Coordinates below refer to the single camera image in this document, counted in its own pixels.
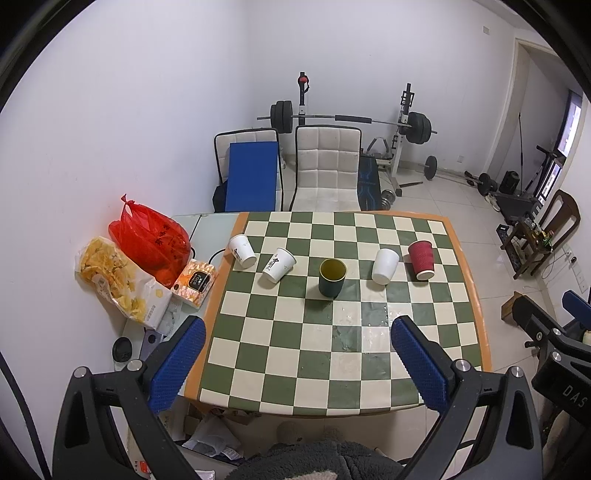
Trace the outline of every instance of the potato chips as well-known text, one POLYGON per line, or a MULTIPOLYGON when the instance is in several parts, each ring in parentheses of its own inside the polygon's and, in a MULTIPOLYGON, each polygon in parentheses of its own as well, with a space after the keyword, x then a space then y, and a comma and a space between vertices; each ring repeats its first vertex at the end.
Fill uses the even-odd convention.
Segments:
POLYGON ((111 240, 98 236, 79 252, 76 271, 127 317, 156 328, 172 292, 133 263, 111 240))

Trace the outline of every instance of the white chair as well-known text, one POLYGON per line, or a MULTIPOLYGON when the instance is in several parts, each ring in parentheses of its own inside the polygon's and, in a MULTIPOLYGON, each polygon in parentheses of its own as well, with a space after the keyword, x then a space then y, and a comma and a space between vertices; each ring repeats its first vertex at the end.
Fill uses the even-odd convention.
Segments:
POLYGON ((357 174, 361 130, 302 125, 295 129, 294 212, 360 211, 357 174))
POLYGON ((229 157, 228 151, 231 143, 240 142, 277 142, 277 190, 275 192, 275 210, 283 210, 283 174, 281 173, 281 161, 279 151, 279 134, 274 128, 250 128, 224 132, 217 134, 213 139, 216 151, 217 173, 220 185, 228 179, 229 157))

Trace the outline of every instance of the weight plate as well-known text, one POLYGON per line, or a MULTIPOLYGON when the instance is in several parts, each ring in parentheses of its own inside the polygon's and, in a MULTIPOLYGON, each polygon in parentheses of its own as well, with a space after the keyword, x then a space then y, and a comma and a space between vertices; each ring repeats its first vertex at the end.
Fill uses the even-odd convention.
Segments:
POLYGON ((271 113, 270 113, 270 117, 271 117, 271 128, 275 128, 275 110, 277 109, 277 104, 273 103, 273 105, 271 105, 271 113))
POLYGON ((283 102, 283 132, 290 134, 294 128, 294 121, 292 115, 294 114, 291 100, 283 102))
POLYGON ((409 143, 420 144, 423 138, 423 118, 420 113, 410 112, 408 114, 408 126, 405 134, 409 143))
POLYGON ((478 193, 486 197, 491 191, 491 177, 488 173, 481 173, 478 180, 480 181, 478 184, 478 193))
POLYGON ((275 108, 275 124, 277 125, 276 128, 277 132, 280 134, 285 133, 283 130, 283 100, 279 100, 277 102, 277 107, 275 108))
POLYGON ((430 155, 425 162, 424 174, 427 180, 432 180, 437 173, 437 159, 430 155))
POLYGON ((423 138, 421 141, 421 145, 423 143, 427 143, 431 138, 431 121, 427 118, 426 115, 423 115, 423 138))

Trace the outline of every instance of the shoe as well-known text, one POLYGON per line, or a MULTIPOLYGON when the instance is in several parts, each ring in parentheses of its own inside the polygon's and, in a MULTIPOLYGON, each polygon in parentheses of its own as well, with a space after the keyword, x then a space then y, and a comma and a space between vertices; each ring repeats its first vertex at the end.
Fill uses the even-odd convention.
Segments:
POLYGON ((484 197, 484 199, 491 204, 491 206, 497 211, 500 212, 501 208, 499 207, 499 204, 496 202, 496 198, 494 198, 491 194, 488 194, 486 197, 484 197))

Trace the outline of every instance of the orange tissue box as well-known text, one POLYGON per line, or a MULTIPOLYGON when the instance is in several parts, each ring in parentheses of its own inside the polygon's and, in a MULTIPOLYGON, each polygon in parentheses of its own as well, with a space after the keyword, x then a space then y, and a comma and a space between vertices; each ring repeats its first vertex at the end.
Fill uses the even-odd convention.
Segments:
POLYGON ((200 307, 217 278, 213 265, 189 260, 183 272, 173 285, 173 293, 193 307, 200 307))

